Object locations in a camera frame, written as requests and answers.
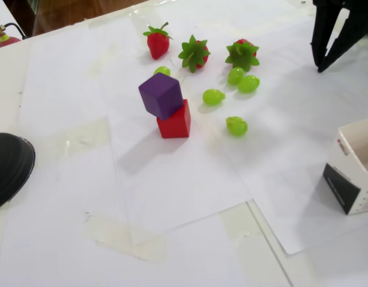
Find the black object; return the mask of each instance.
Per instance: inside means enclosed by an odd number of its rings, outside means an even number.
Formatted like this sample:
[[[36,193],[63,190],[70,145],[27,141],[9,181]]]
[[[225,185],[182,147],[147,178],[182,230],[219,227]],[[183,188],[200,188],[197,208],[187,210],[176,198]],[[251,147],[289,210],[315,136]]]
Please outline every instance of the black object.
[[[318,72],[323,72],[368,33],[368,0],[313,0],[317,7],[311,47]],[[341,9],[349,17],[327,56],[327,44]]]
[[[323,177],[325,177],[345,213],[348,214],[361,190],[339,174],[339,172],[329,164],[326,164],[325,170],[323,171]]]
[[[31,143],[0,133],[0,207],[26,183],[34,164],[35,150]]]

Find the green grape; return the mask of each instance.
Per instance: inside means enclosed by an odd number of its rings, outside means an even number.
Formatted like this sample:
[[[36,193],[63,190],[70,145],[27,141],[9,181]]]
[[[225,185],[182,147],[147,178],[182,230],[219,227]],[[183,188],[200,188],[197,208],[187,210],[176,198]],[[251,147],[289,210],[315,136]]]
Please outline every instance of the green grape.
[[[251,93],[256,90],[260,85],[260,79],[256,76],[247,76],[241,80],[238,84],[238,90],[242,93]]]
[[[244,74],[245,74],[244,69],[239,67],[233,68],[230,70],[229,75],[227,76],[227,82],[230,85],[235,86],[242,80]]]
[[[161,67],[158,67],[153,75],[157,74],[157,73],[161,73],[161,74],[165,74],[167,76],[170,76],[171,75],[171,70],[169,70],[169,68],[167,68],[166,66],[161,66]]]
[[[225,94],[222,91],[211,88],[204,92],[202,99],[203,102],[208,105],[218,105],[223,99],[225,99]]]
[[[229,117],[226,119],[226,126],[234,136],[243,136],[248,130],[248,124],[240,117]]]

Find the black cable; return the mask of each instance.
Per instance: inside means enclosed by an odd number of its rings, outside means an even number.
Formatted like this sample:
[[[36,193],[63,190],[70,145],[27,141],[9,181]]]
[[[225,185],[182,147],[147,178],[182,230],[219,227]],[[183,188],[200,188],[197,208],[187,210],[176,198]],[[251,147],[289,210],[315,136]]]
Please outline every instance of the black cable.
[[[22,37],[23,37],[23,40],[25,40],[25,39],[27,39],[27,37],[26,37],[26,35],[24,35],[24,33],[23,33],[23,31],[21,30],[21,28],[18,26],[18,25],[16,25],[15,23],[8,23],[8,24],[6,24],[6,25],[4,25],[4,27],[9,27],[9,26],[15,26],[16,27],[16,29],[19,31],[19,33],[22,35]]]

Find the green leaves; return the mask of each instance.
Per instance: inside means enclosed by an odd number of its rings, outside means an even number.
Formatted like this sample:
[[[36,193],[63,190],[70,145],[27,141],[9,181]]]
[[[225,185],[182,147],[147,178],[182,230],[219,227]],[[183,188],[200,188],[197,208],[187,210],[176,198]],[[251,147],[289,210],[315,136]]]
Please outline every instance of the green leaves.
[[[240,67],[248,72],[251,66],[258,66],[260,62],[254,56],[259,49],[259,47],[250,45],[249,42],[240,44],[234,43],[231,46],[227,46],[227,51],[229,56],[226,58],[225,62],[228,64],[233,64],[233,68]]]
[[[172,39],[172,37],[170,37],[169,35],[168,35],[168,33],[166,32],[166,31],[164,31],[163,30],[163,28],[166,26],[166,25],[168,25],[169,23],[168,22],[166,22],[164,25],[162,25],[162,27],[160,28],[160,29],[156,29],[156,28],[153,28],[152,26],[148,26],[148,28],[149,28],[149,30],[150,30],[150,32],[148,31],[148,32],[144,32],[144,33],[142,33],[144,36],[149,36],[149,35],[151,35],[151,34],[153,34],[153,33],[159,33],[159,34],[162,34],[162,35],[164,35],[165,37],[168,37],[169,39]]]
[[[250,61],[250,65],[252,66],[259,66],[260,61],[258,61],[258,59],[256,57],[253,57]]]
[[[197,41],[192,35],[189,42],[182,44],[183,51],[178,55],[183,60],[183,68],[189,67],[190,72],[196,72],[197,65],[203,66],[206,56],[210,55],[210,52],[206,50],[206,44],[208,40]]]

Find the cardboard box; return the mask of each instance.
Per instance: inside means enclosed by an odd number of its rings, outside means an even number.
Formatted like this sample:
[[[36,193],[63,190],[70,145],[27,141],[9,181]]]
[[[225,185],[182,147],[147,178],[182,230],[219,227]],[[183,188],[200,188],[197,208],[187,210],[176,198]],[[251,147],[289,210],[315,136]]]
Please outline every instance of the cardboard box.
[[[368,211],[368,119],[338,130],[323,176],[346,214]]]

